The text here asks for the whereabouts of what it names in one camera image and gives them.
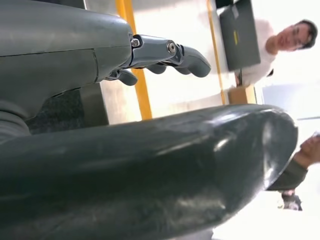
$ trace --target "robotic hand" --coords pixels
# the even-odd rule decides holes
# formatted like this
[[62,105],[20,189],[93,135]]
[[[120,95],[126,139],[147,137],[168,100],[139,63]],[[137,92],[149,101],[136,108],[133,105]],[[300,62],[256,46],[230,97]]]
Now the robotic hand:
[[102,80],[134,85],[130,68],[200,78],[211,70],[195,49],[133,35],[120,17],[27,0],[0,2],[0,58],[0,111],[23,120],[65,91]]
[[167,66],[174,67],[183,75],[190,73],[203,78],[211,71],[209,63],[198,51],[183,45],[176,44],[172,40],[165,38],[134,35],[131,41],[132,46],[131,58],[106,80],[120,80],[124,84],[132,86],[137,79],[130,71],[125,69],[146,68],[155,74],[162,74]]

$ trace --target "metal joint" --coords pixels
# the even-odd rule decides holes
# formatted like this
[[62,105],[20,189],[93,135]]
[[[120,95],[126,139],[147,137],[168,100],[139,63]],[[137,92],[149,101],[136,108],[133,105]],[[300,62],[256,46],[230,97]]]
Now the metal joint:
[[176,45],[171,40],[167,42],[167,49],[171,55],[174,55],[177,52]]

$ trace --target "robotic finger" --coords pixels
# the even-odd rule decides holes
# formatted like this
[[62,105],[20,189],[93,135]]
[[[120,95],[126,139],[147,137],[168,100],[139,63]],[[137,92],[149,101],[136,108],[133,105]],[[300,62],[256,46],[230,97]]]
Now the robotic finger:
[[191,73],[198,78],[205,77],[211,70],[211,65],[200,52],[172,40],[134,35],[131,45],[132,58],[126,68],[146,68],[155,74],[162,74],[166,67],[171,66],[183,75]]

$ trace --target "man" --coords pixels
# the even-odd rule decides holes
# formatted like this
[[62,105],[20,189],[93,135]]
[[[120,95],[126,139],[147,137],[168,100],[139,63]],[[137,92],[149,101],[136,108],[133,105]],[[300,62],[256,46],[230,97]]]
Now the man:
[[257,44],[261,62],[235,72],[237,86],[248,86],[266,77],[278,52],[309,49],[315,45],[318,28],[309,20],[301,20],[278,34],[266,20],[256,20]]
[[296,189],[302,183],[311,165],[320,163],[320,134],[315,133],[300,146],[288,166],[271,185],[269,191]]

